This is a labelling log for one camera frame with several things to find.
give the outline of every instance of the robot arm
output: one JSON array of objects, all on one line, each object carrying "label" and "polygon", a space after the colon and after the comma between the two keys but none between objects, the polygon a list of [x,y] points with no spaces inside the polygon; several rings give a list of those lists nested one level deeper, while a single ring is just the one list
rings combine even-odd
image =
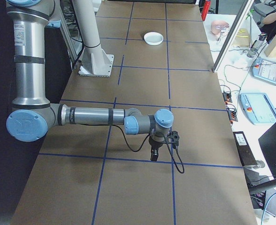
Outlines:
[{"label": "robot arm", "polygon": [[[128,135],[150,135],[152,161],[157,160],[158,149],[164,143],[176,148],[178,135],[170,132],[174,117],[167,109],[160,109],[154,115],[142,115],[137,109],[81,108],[50,103],[45,97],[44,28],[50,23],[50,17],[55,21],[50,26],[58,23],[58,7],[59,0],[7,0],[7,12],[14,21],[17,81],[17,97],[7,119],[8,132],[20,141],[32,142],[54,126],[124,125]],[[114,57],[106,55],[100,46],[92,2],[76,0],[74,7],[85,45],[81,71],[107,76]]]}]

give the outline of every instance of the person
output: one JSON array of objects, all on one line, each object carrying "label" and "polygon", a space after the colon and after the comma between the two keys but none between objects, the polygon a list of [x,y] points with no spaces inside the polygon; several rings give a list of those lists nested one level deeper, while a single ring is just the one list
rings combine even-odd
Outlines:
[{"label": "person", "polygon": [[261,22],[264,24],[260,30],[261,32],[267,33],[267,42],[270,42],[276,35],[276,12],[268,14]]}]

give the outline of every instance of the label sticker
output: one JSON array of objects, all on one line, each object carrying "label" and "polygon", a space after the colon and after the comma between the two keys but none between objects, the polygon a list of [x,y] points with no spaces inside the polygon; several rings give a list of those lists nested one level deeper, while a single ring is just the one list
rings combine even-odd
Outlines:
[{"label": "label sticker", "polygon": [[235,134],[235,136],[239,145],[247,145],[243,134]]},{"label": "label sticker", "polygon": [[25,46],[25,27],[23,24],[14,24],[15,46]]}]

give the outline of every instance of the black band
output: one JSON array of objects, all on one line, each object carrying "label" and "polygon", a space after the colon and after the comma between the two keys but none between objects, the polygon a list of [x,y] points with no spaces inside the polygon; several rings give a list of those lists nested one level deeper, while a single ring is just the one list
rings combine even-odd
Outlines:
[{"label": "black band", "polygon": [[109,110],[109,115],[108,115],[108,125],[113,125],[113,109],[110,108]]},{"label": "black band", "polygon": [[98,47],[100,45],[100,43],[98,44],[98,45],[96,45],[96,46],[93,46],[93,47],[89,47],[89,46],[87,46],[87,45],[85,45],[85,47],[87,47],[87,48],[96,48],[96,47]]},{"label": "black band", "polygon": [[62,108],[63,108],[63,104],[60,104],[58,108],[58,124],[60,126],[62,126]]},{"label": "black band", "polygon": [[45,59],[40,57],[33,57],[27,55],[15,55],[14,56],[15,63],[38,63],[45,64]]},{"label": "black band", "polygon": [[53,8],[52,12],[50,13],[49,17],[52,17],[52,15],[54,14],[54,9],[55,9],[55,1],[54,1],[54,8]]},{"label": "black band", "polygon": [[30,14],[30,15],[37,15],[37,16],[42,17],[42,18],[49,21],[49,16],[48,15],[46,15],[44,13],[41,13],[39,11],[33,10],[33,9],[29,9],[29,8],[9,6],[9,7],[7,7],[7,13],[9,13],[9,12],[20,12],[20,13],[27,13],[27,14]]},{"label": "black band", "polygon": [[45,109],[50,107],[50,103],[48,104],[44,104],[44,105],[16,105],[16,104],[12,104],[13,108],[16,109]]},{"label": "black band", "polygon": [[75,124],[75,113],[76,113],[76,108],[75,107],[71,107],[70,108],[70,113],[69,113],[69,123],[70,124]]},{"label": "black band", "polygon": [[153,129],[156,129],[156,120],[154,115],[148,115],[150,121],[150,133],[153,132]]}]

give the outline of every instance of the blue tape line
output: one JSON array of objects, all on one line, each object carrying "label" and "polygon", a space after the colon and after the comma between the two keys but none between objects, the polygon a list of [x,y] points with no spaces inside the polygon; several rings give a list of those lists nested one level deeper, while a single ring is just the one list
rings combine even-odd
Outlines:
[{"label": "blue tape line", "polygon": [[164,108],[168,108],[168,106],[166,106],[166,105],[143,105],[143,104],[131,104],[131,103],[116,103],[116,105],[135,105],[135,106],[164,107]]},{"label": "blue tape line", "polygon": [[167,76],[168,76],[168,98],[170,99],[170,76],[169,76],[169,52],[168,52],[168,25],[167,25],[167,7],[165,3],[165,26],[166,26],[166,54],[167,54]]},{"label": "blue tape line", "polygon": [[[122,16],[104,16],[104,15],[97,15],[95,17],[99,18],[119,18],[119,19],[130,19],[132,17],[122,17]],[[154,18],[138,18],[133,17],[132,19],[140,19],[140,20],[166,20],[166,19],[154,19]],[[168,21],[190,21],[190,22],[203,22],[202,20],[179,20],[179,19],[167,19]]]},{"label": "blue tape line", "polygon": [[199,164],[199,163],[183,163],[183,164],[184,165],[193,165],[193,166],[206,166],[206,167],[243,169],[242,166],[236,166],[236,165],[214,165],[214,164]]},{"label": "blue tape line", "polygon": [[[84,101],[84,100],[72,100],[72,99],[62,99],[62,101],[70,102],[87,102],[87,103],[100,103],[100,104],[114,104],[114,102],[97,102],[97,101]],[[132,104],[132,103],[116,103],[116,105],[135,105],[135,106],[146,106],[146,107],[164,107],[169,108],[168,105],[145,105],[145,104]],[[170,106],[175,109],[193,109],[193,110],[208,110],[208,111],[221,111],[226,112],[225,109],[206,109],[206,108],[196,108],[196,107],[185,107],[185,106]]]},{"label": "blue tape line", "polygon": [[[131,21],[131,19],[132,19],[133,8],[134,8],[134,2],[133,2],[133,4],[132,4],[132,10],[131,10],[131,12],[130,12],[130,21]],[[128,42],[128,36],[129,36],[129,30],[130,30],[130,21],[129,21],[129,26],[128,26],[127,37],[126,37],[126,40],[125,40],[125,45],[127,45],[127,42]]]},{"label": "blue tape line", "polygon": [[87,103],[102,103],[102,104],[113,104],[114,102],[97,102],[97,101],[85,101],[85,100],[72,100],[72,99],[61,99],[61,101],[68,102],[87,102]]},{"label": "blue tape line", "polygon": [[155,68],[155,67],[132,67],[132,66],[123,66],[125,68],[139,68],[139,69],[164,69],[167,70],[167,68]]},{"label": "blue tape line", "polygon": [[208,69],[180,69],[180,68],[169,68],[170,70],[184,70],[184,71],[205,71],[209,72],[210,70]]},{"label": "blue tape line", "polygon": [[208,42],[202,42],[202,41],[185,41],[185,43],[208,44]]},{"label": "blue tape line", "polygon": [[174,212],[174,225],[176,225],[176,190],[175,190],[175,172],[174,172],[174,162],[171,160],[171,179],[172,179],[172,203],[173,203],[173,212]]},{"label": "blue tape line", "polygon": [[117,85],[120,84],[121,72],[123,70],[123,60],[121,61],[121,68],[120,68],[120,71],[119,71],[119,77],[118,77],[118,83],[117,83]]},{"label": "blue tape line", "polygon": [[98,156],[80,156],[80,155],[69,155],[69,154],[55,154],[55,153],[39,153],[42,156],[62,156],[62,157],[75,157],[75,158],[92,158],[92,159],[104,159]]},{"label": "blue tape line", "polygon": [[105,15],[96,15],[96,18],[119,18],[119,19],[129,19],[129,17],[121,17],[121,16],[105,16]]},{"label": "blue tape line", "polygon": [[206,109],[206,108],[195,108],[195,107],[185,107],[185,106],[171,106],[171,108],[175,109],[195,109],[195,110],[208,110],[208,111],[222,111],[226,112],[226,109]]},{"label": "blue tape line", "polygon": [[[132,159],[132,158],[114,158],[114,157],[97,157],[97,156],[81,156],[81,155],[69,155],[69,154],[55,154],[55,153],[39,153],[39,155],[44,156],[59,156],[59,157],[74,157],[74,158],[91,158],[91,159],[107,159],[107,160],[116,160],[116,161],[131,161],[131,162],[140,162],[140,163],[160,163],[160,164],[173,164],[173,162],[166,161],[150,161],[143,159]],[[192,166],[206,166],[206,167],[219,167],[219,168],[233,168],[233,169],[242,169],[242,166],[235,165],[214,165],[214,164],[199,164],[199,163],[183,163],[184,165],[192,165]]]},{"label": "blue tape line", "polygon": [[172,203],[174,212],[174,225],[176,225],[176,190],[175,190],[175,172],[174,163],[171,163],[171,177],[172,177]]},{"label": "blue tape line", "polygon": [[107,157],[106,159],[108,159],[108,160],[116,160],[116,161],[140,162],[140,163],[171,164],[171,162],[165,162],[165,161],[151,161],[151,160],[132,159],[132,158],[113,158],[113,157]]},{"label": "blue tape line", "polygon": [[178,19],[168,19],[170,21],[190,21],[190,22],[203,22],[202,20],[178,20]]},{"label": "blue tape line", "polygon": [[121,38],[121,37],[100,37],[100,39],[116,39],[116,40],[125,40],[125,38]]},{"label": "blue tape line", "polygon": [[93,217],[92,217],[91,225],[94,225],[95,214],[96,214],[96,209],[97,209],[97,203],[99,201],[100,187],[101,187],[102,176],[103,176],[104,168],[105,168],[106,155],[107,155],[107,150],[108,150],[108,143],[109,143],[109,139],[110,139],[111,128],[112,127],[110,126],[108,136],[107,136],[106,149],[105,149],[105,154],[104,154],[103,163],[102,163],[101,172],[100,172],[99,186],[97,188],[97,194],[96,194],[96,199],[95,199],[95,204],[94,204],[94,211],[93,211]]},{"label": "blue tape line", "polygon": [[154,19],[154,18],[138,18],[138,17],[133,17],[132,19],[136,19],[136,20],[165,20],[165,19]]}]

